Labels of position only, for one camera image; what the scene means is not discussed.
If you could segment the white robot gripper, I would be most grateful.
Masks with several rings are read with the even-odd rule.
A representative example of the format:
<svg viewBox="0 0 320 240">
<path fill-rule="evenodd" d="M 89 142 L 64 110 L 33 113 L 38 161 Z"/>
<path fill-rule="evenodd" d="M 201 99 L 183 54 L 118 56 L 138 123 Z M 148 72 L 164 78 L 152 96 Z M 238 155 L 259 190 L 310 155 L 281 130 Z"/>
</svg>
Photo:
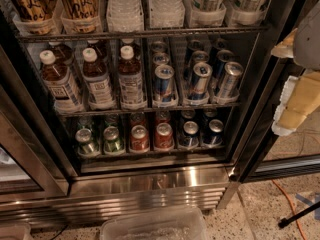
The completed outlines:
<svg viewBox="0 0 320 240">
<path fill-rule="evenodd" d="M 297 65 L 320 70 L 320 1 L 297 29 L 272 48 L 271 54 L 278 58 L 292 58 L 294 55 Z M 313 70 L 300 77 L 288 77 L 273 117 L 271 129 L 274 134 L 288 136 L 295 132 L 320 106 L 320 72 Z"/>
</svg>

